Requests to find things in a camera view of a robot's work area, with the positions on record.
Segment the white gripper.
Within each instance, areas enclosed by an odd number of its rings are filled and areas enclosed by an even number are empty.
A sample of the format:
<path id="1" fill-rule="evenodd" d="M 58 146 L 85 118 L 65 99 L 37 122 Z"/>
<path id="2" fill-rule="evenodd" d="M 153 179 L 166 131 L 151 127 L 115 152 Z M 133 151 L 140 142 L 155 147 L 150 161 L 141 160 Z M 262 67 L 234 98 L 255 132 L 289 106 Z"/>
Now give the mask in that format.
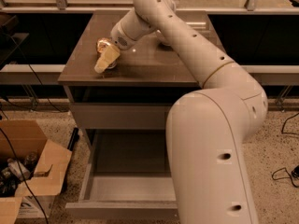
<path id="1" fill-rule="evenodd" d="M 111 30 L 111 39 L 114 45 L 109 45 L 104 48 L 100 57 L 98 58 L 94 70 L 96 73 L 103 73 L 112 63 L 114 63 L 120 56 L 121 50 L 128 50 L 135 45 L 135 41 L 130 38 L 121 28 L 118 22 Z"/>

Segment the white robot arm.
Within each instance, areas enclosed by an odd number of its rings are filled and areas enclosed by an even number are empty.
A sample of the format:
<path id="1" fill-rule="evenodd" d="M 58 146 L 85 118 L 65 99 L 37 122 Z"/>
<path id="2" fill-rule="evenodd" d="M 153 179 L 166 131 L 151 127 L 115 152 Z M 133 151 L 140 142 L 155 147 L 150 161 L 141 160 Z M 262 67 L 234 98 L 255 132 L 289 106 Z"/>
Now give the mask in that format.
<path id="1" fill-rule="evenodd" d="M 166 121 L 166 146 L 180 224 L 258 224 L 244 140 L 265 120 L 262 86 L 175 13 L 172 0 L 133 0 L 94 67 L 104 72 L 124 50 L 155 30 L 200 88 L 180 97 Z"/>

